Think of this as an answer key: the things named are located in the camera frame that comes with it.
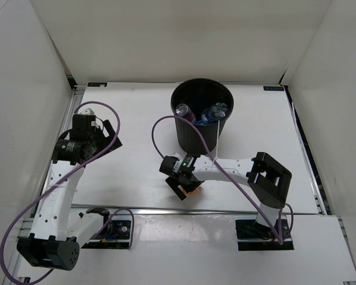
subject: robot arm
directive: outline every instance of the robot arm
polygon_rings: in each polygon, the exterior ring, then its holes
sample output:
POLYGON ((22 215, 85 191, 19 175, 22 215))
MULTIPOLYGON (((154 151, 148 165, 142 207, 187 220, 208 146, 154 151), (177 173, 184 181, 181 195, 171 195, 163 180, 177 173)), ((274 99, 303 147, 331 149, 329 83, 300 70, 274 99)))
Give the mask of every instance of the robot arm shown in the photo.
MULTIPOLYGON (((217 162, 237 183, 251 187, 261 203, 260 208, 274 224, 280 209, 285 207, 291 172, 273 157, 261 152, 253 159, 218 159, 217 162)), ((183 159, 165 156, 160 172, 169 176, 166 182, 181 200, 186 198, 181 188, 188 193, 207 180, 229 182, 205 156, 186 156, 183 159)), ((260 215, 256 221, 267 226, 260 215)))
MULTIPOLYGON (((108 120, 103 122, 109 136, 96 125, 96 116, 87 109, 72 118, 72 129, 63 133, 52 154, 49 186, 95 154, 106 148, 115 136, 108 120)), ((104 154, 122 143, 119 139, 104 154)), ((68 228, 69 212, 78 182, 84 169, 80 169, 62 182, 38 205, 29 237, 21 237, 17 243, 19 253, 35 267, 71 270, 75 267, 80 247, 96 234, 109 218, 109 210, 94 208, 80 215, 80 219, 68 228)), ((99 234, 107 236, 110 224, 99 234)))

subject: black label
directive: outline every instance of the black label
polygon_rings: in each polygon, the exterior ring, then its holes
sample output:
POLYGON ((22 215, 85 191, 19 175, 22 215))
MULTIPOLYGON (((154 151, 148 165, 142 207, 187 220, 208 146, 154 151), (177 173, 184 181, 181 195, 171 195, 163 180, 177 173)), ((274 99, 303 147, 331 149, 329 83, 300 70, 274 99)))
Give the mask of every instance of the black label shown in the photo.
POLYGON ((87 87, 107 87, 106 82, 89 82, 87 87))
POLYGON ((264 86, 265 91, 285 91, 282 86, 264 86))

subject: black bin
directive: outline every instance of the black bin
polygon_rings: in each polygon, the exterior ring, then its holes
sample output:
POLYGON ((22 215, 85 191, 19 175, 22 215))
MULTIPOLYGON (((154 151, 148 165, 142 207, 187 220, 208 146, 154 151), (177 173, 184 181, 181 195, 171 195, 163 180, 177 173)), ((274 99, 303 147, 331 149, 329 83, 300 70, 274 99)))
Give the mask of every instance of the black bin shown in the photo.
MULTIPOLYGON (((174 114, 178 104, 185 103, 189 105, 192 112, 195 114, 197 121, 199 121, 201 119, 202 111, 218 102, 227 104, 230 110, 227 117, 220 122, 220 135, 226 120, 232 114, 234 104, 231 92, 223 84, 205 78, 187 80, 174 90, 171 95, 170 104, 174 114)), ((188 154, 206 154, 201 139, 192 127, 181 120, 175 119, 175 121, 180 147, 188 154)), ((212 151, 216 146, 218 122, 208 125, 195 124, 195 126, 204 137, 209 150, 212 151)))

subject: clear bottle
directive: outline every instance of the clear bottle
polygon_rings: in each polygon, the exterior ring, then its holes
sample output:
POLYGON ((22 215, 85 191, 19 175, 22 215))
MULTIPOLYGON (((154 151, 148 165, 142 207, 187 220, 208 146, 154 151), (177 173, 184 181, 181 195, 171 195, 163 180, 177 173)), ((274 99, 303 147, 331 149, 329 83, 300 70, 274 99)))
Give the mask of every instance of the clear bottle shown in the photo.
POLYGON ((206 124, 211 124, 227 117, 229 111, 227 104, 218 102, 210 108, 203 110, 201 118, 206 124))
POLYGON ((196 123, 194 113, 187 104, 181 103, 176 107, 176 115, 188 120, 191 123, 196 123))

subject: white wall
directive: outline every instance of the white wall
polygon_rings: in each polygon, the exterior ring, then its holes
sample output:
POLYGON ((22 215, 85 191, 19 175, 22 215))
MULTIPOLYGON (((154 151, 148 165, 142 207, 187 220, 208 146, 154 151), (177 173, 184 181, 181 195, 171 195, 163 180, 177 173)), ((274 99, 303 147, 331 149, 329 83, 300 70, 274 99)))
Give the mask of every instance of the white wall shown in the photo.
MULTIPOLYGON (((0 241, 40 189, 70 95, 29 1, 0 1, 0 241)), ((17 232, 7 243, 7 263, 17 232)), ((0 269, 0 284, 3 276, 0 269)))
POLYGON ((78 83, 277 83, 331 0, 31 0, 78 83))
POLYGON ((356 262, 356 0, 333 1, 289 88, 356 262))

